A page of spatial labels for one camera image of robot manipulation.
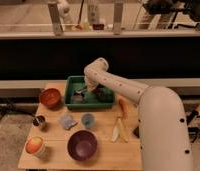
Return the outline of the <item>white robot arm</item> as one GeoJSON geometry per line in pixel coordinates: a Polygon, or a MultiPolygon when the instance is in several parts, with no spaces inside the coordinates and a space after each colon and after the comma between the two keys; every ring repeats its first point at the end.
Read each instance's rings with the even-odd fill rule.
{"type": "Polygon", "coordinates": [[[99,84],[138,107],[142,168],[144,171],[193,171],[193,155],[185,109],[179,95],[164,86],[152,86],[108,72],[100,57],[84,68],[85,84],[99,84]]]}

